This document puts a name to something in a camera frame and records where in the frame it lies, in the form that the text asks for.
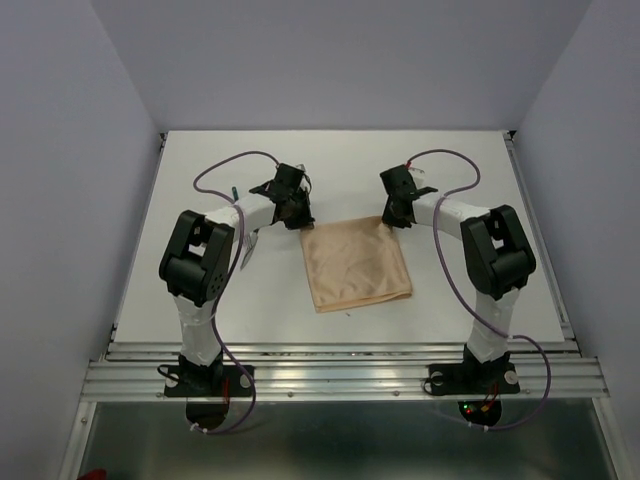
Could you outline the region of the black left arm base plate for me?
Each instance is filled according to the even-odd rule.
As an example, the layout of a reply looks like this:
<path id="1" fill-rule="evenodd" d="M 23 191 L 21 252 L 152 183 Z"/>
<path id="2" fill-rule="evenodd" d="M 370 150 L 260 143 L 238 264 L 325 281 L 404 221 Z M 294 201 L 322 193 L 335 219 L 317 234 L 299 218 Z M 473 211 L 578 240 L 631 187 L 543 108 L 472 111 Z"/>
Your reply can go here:
<path id="1" fill-rule="evenodd" d="M 237 367 L 218 362 L 212 367 L 161 364 L 167 398 L 250 398 L 251 384 Z"/>

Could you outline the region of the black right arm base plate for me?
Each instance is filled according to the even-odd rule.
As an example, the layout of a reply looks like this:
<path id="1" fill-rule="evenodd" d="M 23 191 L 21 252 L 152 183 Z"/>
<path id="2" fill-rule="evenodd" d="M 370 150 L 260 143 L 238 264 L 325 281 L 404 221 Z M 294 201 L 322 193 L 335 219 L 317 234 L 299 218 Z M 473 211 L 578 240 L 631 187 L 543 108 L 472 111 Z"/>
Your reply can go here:
<path id="1" fill-rule="evenodd" d="M 471 398 L 497 392 L 518 394 L 520 384 L 512 363 L 475 365 L 471 363 L 436 363 L 427 367 L 423 390 L 432 396 Z"/>

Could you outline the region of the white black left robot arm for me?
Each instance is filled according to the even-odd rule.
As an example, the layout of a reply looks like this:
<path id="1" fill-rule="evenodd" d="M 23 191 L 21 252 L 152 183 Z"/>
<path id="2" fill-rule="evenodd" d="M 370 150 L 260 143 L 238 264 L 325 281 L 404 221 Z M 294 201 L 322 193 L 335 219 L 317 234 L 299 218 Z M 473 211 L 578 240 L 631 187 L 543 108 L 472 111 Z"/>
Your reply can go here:
<path id="1" fill-rule="evenodd" d="M 238 199 L 210 191 L 229 204 L 203 214 L 183 211 L 177 218 L 159 265 L 178 310 L 182 346 L 179 379 L 199 393 L 215 392 L 222 382 L 222 342 L 213 316 L 251 234 L 282 223 L 288 230 L 314 226 L 311 182 L 305 167 L 279 164 L 273 179 Z"/>

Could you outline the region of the beige cloth napkin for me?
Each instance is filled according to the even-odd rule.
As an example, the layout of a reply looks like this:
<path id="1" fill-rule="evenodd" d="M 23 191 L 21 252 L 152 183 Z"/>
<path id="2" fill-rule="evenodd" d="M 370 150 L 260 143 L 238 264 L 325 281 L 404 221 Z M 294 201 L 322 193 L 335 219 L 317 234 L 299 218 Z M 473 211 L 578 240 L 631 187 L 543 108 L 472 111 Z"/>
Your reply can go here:
<path id="1" fill-rule="evenodd" d="M 315 311 L 329 313 L 412 295 L 400 243 L 379 216 L 320 224 L 300 233 Z"/>

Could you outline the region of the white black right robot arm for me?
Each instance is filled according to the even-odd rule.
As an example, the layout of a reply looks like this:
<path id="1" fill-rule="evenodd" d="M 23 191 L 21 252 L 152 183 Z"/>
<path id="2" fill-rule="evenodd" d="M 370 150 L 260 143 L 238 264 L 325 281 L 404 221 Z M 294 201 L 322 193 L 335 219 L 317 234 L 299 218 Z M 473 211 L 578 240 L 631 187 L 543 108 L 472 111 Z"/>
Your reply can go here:
<path id="1" fill-rule="evenodd" d="M 507 342 L 516 301 L 536 270 L 536 259 L 516 210 L 492 209 L 438 198 L 433 187 L 418 187 L 410 168 L 400 165 L 380 174 L 387 194 L 382 221 L 396 228 L 430 227 L 462 243 L 465 268 L 476 290 L 470 310 L 473 327 L 460 366 L 463 384 L 482 390 L 508 362 Z"/>

